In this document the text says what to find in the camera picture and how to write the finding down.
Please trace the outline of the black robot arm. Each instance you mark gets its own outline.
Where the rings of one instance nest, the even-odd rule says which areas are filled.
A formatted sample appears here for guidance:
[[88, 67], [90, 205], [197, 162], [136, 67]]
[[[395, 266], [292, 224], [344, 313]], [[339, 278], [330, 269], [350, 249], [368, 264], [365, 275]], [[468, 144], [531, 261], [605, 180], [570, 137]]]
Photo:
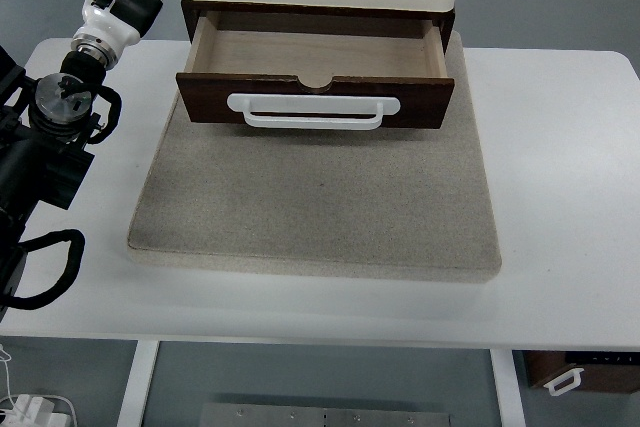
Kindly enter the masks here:
[[[104, 83], [125, 48], [150, 30], [164, 0], [85, 0], [84, 23], [74, 34], [58, 72], [28, 77], [7, 52], [1, 54], [1, 309], [36, 310], [69, 290], [85, 249], [77, 229], [25, 240], [36, 206], [68, 209], [94, 159], [86, 146], [108, 138], [122, 111], [120, 95]], [[21, 298], [15, 292], [27, 256], [65, 243], [59, 279]]]

